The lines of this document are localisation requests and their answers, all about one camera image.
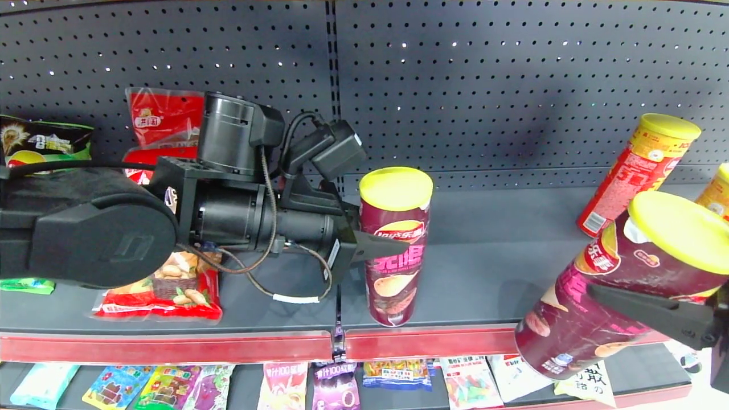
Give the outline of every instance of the robotic arm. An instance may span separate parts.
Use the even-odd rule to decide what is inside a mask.
[[[0,167],[0,279],[112,288],[148,276],[176,246],[264,252],[262,261],[295,245],[326,260],[337,283],[354,262],[403,253],[407,243],[359,231],[358,207],[330,182],[367,157],[359,137],[346,121],[315,124],[283,152],[280,192],[267,158],[284,136],[281,113],[220,93],[206,94],[198,158],[160,158],[146,187],[90,167],[103,164],[28,178],[66,164]],[[303,176],[309,161],[319,188]]]

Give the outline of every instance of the lay's logo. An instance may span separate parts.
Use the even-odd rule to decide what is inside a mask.
[[[399,220],[389,223],[375,232],[376,236],[416,243],[425,234],[425,223],[419,220]]]

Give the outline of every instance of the potato chip can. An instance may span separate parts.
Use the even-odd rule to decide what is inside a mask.
[[[657,190],[700,135],[698,126],[681,118],[643,114],[627,147],[577,218],[577,226],[594,238],[637,193]]]
[[[365,263],[370,314],[383,326],[401,326],[415,309],[418,275],[428,239],[433,180],[414,168],[382,168],[362,178],[359,194],[362,231],[410,243],[400,255]]]
[[[704,188],[696,203],[729,221],[729,163],[719,166],[714,179]]]
[[[517,325],[534,370],[565,380],[630,346],[650,329],[600,304],[590,283],[703,304],[729,275],[729,224],[662,192],[638,193],[559,275]]]

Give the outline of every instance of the pegboard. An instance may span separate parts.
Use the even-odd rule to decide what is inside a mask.
[[[729,160],[727,11],[668,1],[339,2],[341,115],[370,155],[359,172],[605,167],[644,112],[702,127],[682,164]],[[488,186],[519,181],[500,182]]]
[[[2,3],[2,112],[93,125],[97,158],[136,145],[128,86],[241,95],[287,120],[304,109],[332,117],[323,1]]]

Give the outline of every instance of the white snack bag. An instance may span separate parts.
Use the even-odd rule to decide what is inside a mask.
[[[553,383],[524,362],[520,355],[488,356],[491,373],[494,374],[496,386],[499,388],[504,403],[516,400],[531,392],[541,390]]]
[[[617,408],[604,361],[593,364],[567,380],[557,382],[554,385],[554,394],[594,400]]]

